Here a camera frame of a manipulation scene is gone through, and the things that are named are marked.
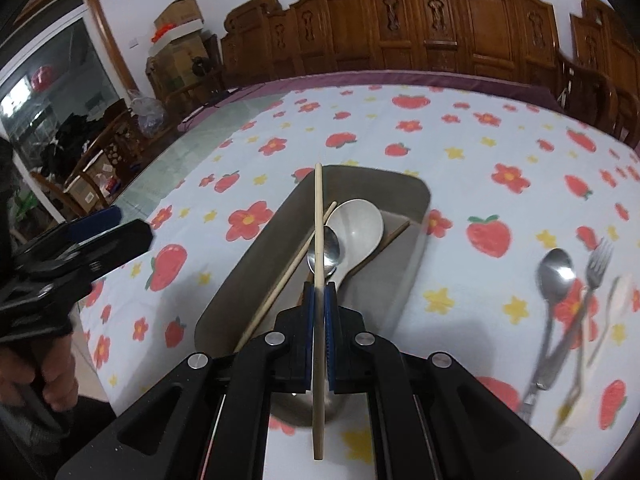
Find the left hand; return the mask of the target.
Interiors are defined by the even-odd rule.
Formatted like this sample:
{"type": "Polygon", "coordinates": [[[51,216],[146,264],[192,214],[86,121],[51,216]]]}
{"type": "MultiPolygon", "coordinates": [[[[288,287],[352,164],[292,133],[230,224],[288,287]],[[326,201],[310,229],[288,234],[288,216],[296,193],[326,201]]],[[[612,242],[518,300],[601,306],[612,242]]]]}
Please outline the left hand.
{"type": "MultiPolygon", "coordinates": [[[[46,345],[38,364],[43,378],[43,399],[55,412],[66,412],[78,401],[76,363],[72,352],[72,335],[53,339],[46,345]]],[[[21,406],[24,398],[19,386],[29,386],[36,379],[35,369],[8,348],[1,348],[1,403],[21,406]]]]}

